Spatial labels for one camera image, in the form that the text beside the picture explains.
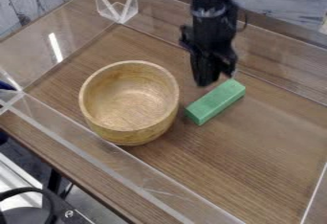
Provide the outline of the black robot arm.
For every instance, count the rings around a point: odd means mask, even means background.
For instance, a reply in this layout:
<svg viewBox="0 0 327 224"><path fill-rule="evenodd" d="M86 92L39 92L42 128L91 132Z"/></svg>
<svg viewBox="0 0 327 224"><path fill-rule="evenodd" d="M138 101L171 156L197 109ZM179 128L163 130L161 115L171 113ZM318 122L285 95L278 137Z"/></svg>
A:
<svg viewBox="0 0 327 224"><path fill-rule="evenodd" d="M181 45L191 54L194 81L206 87L221 74L233 77L238 55L233 40L238 32L239 6L234 0L191 0L193 24L181 26Z"/></svg>

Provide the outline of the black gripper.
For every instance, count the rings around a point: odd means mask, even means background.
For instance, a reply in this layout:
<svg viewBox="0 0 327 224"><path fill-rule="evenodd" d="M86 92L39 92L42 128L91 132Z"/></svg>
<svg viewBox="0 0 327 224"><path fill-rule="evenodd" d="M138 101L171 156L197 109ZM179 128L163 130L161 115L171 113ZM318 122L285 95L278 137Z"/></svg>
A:
<svg viewBox="0 0 327 224"><path fill-rule="evenodd" d="M181 27L181 45L190 51L194 81L213 84L223 73L234 77L238 55L233 40L238 32L237 9L191 10L193 24Z"/></svg>

